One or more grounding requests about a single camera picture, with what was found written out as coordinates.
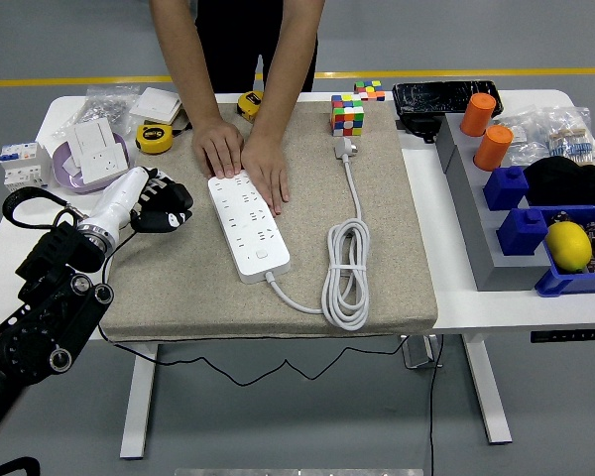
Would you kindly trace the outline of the person's left hand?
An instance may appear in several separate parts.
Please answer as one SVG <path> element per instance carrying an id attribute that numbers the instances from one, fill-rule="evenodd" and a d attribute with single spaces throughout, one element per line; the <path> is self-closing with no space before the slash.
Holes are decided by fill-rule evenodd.
<path id="1" fill-rule="evenodd" d="M 252 134 L 245 142 L 241 164 L 274 216 L 290 200 L 287 163 L 282 143 Z"/>

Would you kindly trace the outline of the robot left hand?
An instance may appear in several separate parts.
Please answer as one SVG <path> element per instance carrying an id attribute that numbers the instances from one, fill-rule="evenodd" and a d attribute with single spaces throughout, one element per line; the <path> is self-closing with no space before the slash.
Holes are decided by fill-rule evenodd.
<path id="1" fill-rule="evenodd" d="M 191 218 L 192 205 L 183 184 L 159 169 L 135 167 L 104 189 L 77 229 L 114 243 L 128 224 L 139 233 L 169 233 Z"/>

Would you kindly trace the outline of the person's right hand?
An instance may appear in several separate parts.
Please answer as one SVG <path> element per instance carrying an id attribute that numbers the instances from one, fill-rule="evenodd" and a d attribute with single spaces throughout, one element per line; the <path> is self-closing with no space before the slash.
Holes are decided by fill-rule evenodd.
<path id="1" fill-rule="evenodd" d="M 221 118 L 192 125 L 192 148 L 202 174 L 210 179 L 233 178 L 242 170 L 244 139 L 239 130 Z"/>

